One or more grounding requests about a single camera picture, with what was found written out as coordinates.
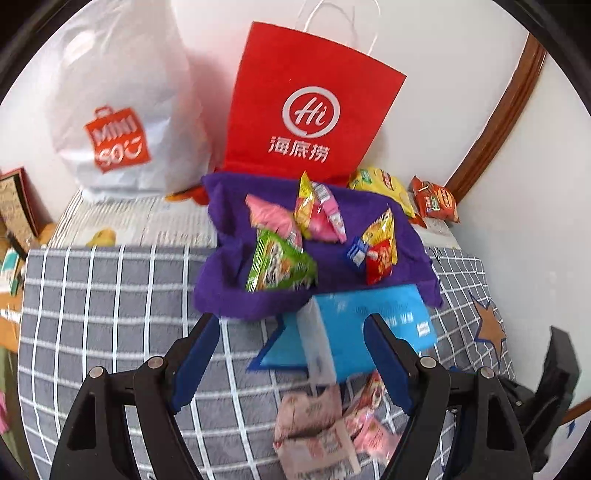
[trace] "blue gripper pad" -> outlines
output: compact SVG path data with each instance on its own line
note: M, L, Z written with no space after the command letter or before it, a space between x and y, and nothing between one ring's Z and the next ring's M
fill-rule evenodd
M219 339L219 320L212 316L174 376L174 394L170 401L174 414L193 399Z
M408 390L408 372L371 317L367 317L363 323L363 338L392 402L402 408L406 415L412 415L413 401Z

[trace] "wooden trim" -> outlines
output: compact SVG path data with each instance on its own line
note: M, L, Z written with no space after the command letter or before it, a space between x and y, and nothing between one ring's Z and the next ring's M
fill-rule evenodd
M546 50L530 33L517 69L480 138L447 182L459 203L490 165L519 120L538 82Z
M576 405L573 408L571 408L566 413L566 415L564 416L564 418L562 419L562 425L564 425L565 423L568 423L570 421L573 421L574 419L576 419L576 418L580 417L581 415L587 413L589 410L591 410L591 398L588 398L584 402L579 403L579 405Z

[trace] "green snack bag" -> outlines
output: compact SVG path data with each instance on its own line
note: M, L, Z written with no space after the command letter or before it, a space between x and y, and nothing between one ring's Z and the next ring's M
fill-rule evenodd
M269 230L258 231L247 291L297 290L316 283L316 262Z

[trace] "brown star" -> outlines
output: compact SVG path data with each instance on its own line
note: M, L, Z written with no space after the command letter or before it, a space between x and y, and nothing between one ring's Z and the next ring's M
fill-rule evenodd
M496 360L500 362L503 353L502 343L507 340L507 335L499 321L496 319L495 312L493 311L490 302L486 308L474 298L472 298L472 303L476 307L476 311L482 320L475 340L492 343L492 346L495 348Z

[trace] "purple cloth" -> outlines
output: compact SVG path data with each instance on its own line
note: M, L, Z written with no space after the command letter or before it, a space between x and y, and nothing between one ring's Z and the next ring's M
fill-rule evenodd
M347 243L325 244L304 240L304 250L318 263L318 285L310 290L245 290L256 248L256 230L251 227L246 194L293 210L299 181L257 177L238 173L213 173L203 178L209 195L209 215L218 232L218 249L205 262L194 292L200 312L243 320L259 320L279 313L296 312L317 293L366 288L384 288L414 283L425 304L443 304L439 281L425 253L421 239L408 223L402 207L395 201L369 192L357 192L331 186L339 203L347 231ZM346 261L345 252L356 236L377 220L388 208L394 214L398 264L392 275L369 287Z

